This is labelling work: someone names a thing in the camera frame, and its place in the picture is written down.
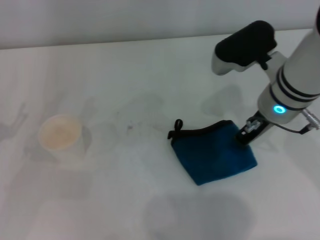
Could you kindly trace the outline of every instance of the black zipper edge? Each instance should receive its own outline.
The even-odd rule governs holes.
[[[226,126],[229,124],[233,124],[233,123],[234,122],[232,120],[221,120],[221,121],[216,122],[213,125],[210,125],[210,126],[207,126],[204,128],[200,128],[200,129],[178,130],[178,131],[172,130],[172,131],[169,131],[167,139],[172,139],[171,145],[173,145],[177,139],[208,134],[208,133],[214,131],[215,129],[218,129],[220,127],[223,127],[223,126]]]

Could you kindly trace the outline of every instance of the white wall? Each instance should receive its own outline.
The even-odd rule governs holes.
[[[320,0],[0,0],[0,48],[310,28]]]

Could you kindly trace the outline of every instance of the cup rim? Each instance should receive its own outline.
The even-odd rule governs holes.
[[[45,126],[48,122],[52,121],[53,119],[61,118],[61,117],[73,118],[73,119],[78,123],[80,129],[79,129],[79,132],[78,132],[78,136],[76,137],[76,139],[75,139],[73,142],[69,143],[68,145],[66,145],[66,146],[64,146],[64,147],[52,149],[52,148],[49,148],[49,147],[47,147],[47,146],[44,145],[44,143],[43,143],[40,135],[41,135],[41,132],[42,132],[44,126]],[[82,128],[83,128],[83,125],[82,125],[82,123],[80,122],[80,120],[79,120],[76,116],[73,116],[73,115],[71,115],[71,114],[57,114],[57,115],[53,115],[53,116],[49,117],[47,120],[45,120],[45,121],[41,124],[41,126],[40,126],[40,128],[39,128],[39,130],[38,130],[38,134],[37,134],[38,142],[40,143],[41,147],[43,147],[43,148],[44,148],[45,150],[47,150],[47,151],[51,151],[51,152],[63,151],[63,150],[66,150],[66,149],[74,146],[74,145],[78,142],[78,140],[80,139],[80,137],[81,137],[81,135],[82,135]]]

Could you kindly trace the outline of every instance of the paper cup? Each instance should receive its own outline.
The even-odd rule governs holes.
[[[38,132],[38,141],[61,164],[79,164],[85,158],[82,127],[74,116],[52,116],[42,124]]]

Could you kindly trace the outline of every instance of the blue towel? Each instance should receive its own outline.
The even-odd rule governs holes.
[[[235,140],[239,129],[231,120],[197,130],[181,130],[182,126],[178,119],[168,139],[172,138],[177,158],[198,186],[257,166],[251,148]]]

